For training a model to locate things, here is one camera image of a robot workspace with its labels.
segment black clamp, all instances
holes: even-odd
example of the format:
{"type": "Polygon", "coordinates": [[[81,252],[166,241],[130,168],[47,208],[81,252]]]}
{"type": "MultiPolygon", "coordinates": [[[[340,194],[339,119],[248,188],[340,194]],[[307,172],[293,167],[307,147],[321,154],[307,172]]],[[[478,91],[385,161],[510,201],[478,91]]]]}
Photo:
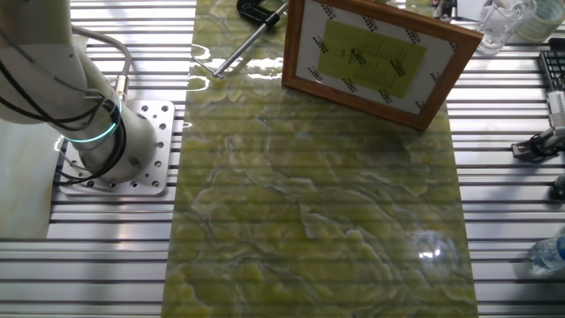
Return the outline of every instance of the black clamp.
{"type": "Polygon", "coordinates": [[[275,24],[281,19],[275,11],[270,11],[259,4],[262,0],[238,0],[237,11],[244,18],[259,23],[265,24],[267,27],[274,27],[275,24]]]}

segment robotic arm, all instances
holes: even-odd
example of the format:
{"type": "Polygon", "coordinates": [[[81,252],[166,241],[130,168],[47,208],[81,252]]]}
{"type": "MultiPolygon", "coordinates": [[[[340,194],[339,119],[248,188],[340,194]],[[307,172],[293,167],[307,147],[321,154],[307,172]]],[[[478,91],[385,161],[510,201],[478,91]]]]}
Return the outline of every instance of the robotic arm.
{"type": "Polygon", "coordinates": [[[86,178],[109,184],[131,180],[154,155],[154,128],[125,104],[127,72],[117,91],[84,52],[72,31],[125,46],[71,25],[69,0],[0,1],[0,118],[12,123],[47,123],[79,151],[86,178]]]}

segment marble surface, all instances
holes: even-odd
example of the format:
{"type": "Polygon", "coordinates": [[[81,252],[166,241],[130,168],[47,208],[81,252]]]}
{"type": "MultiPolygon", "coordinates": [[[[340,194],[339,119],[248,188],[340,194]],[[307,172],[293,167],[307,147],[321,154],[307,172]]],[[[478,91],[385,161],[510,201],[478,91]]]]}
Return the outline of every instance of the marble surface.
{"type": "Polygon", "coordinates": [[[0,239],[45,239],[59,133],[0,119],[0,239]]]}
{"type": "MultiPolygon", "coordinates": [[[[199,0],[193,55],[255,27],[199,0]]],[[[445,107],[418,133],[281,87],[285,27],[191,69],[162,316],[477,317],[445,107]]]]}

